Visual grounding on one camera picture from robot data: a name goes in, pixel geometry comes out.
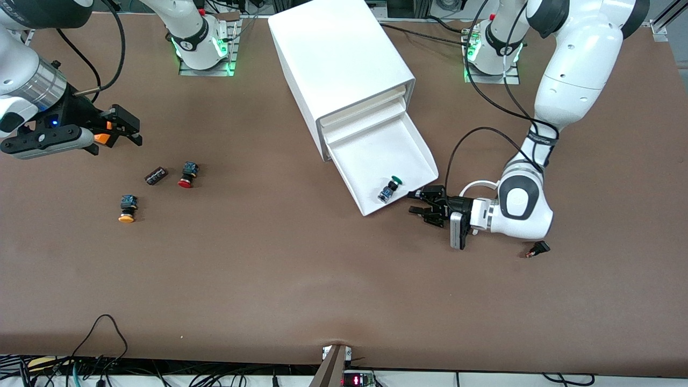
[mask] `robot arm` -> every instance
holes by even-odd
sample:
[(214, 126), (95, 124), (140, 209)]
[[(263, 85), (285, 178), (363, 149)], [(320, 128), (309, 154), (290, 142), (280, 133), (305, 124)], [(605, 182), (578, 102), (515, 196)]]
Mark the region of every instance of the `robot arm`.
[(141, 0), (162, 19), (177, 55), (192, 69), (206, 70), (228, 55), (227, 24), (198, 12), (193, 0)]
[[(502, 0), (494, 21), (480, 24), (480, 47), (473, 58), (469, 56), (479, 70), (501, 74), (504, 63), (511, 64), (513, 58), (510, 56), (516, 48), (506, 47), (505, 36), (514, 23), (517, 27), (512, 39), (519, 41), (525, 35), (523, 21), (516, 21), (523, 4), (520, 0)], [(561, 130), (582, 119), (597, 100), (616, 63), (623, 39), (642, 23), (648, 7), (648, 0), (528, 2), (529, 25), (542, 37), (553, 34), (557, 39), (557, 48), (535, 99), (535, 118), (550, 123), (557, 130), (541, 124), (531, 125), (521, 146), (522, 153), (506, 163), (497, 183), (474, 182), (459, 196), (447, 198), (442, 218), (451, 222), (455, 248), (463, 249), (469, 228), (474, 233), (485, 230), (527, 240), (541, 239), (547, 234), (553, 212), (545, 199), (542, 172), (549, 155)], [(538, 167), (526, 160), (524, 154)], [(497, 198), (464, 197), (465, 191), (473, 185), (496, 189)], [(428, 193), (419, 190), (410, 193), (409, 197), (428, 202)], [(418, 210), (412, 208), (411, 212), (418, 213)]]
[[(58, 70), (19, 39), (28, 28), (78, 28), (93, 0), (0, 1), (0, 150), (27, 159), (71, 149), (98, 154), (95, 134), (111, 147), (119, 136), (141, 145), (136, 117), (118, 105), (96, 109)], [(25, 124), (34, 121), (34, 129)]]

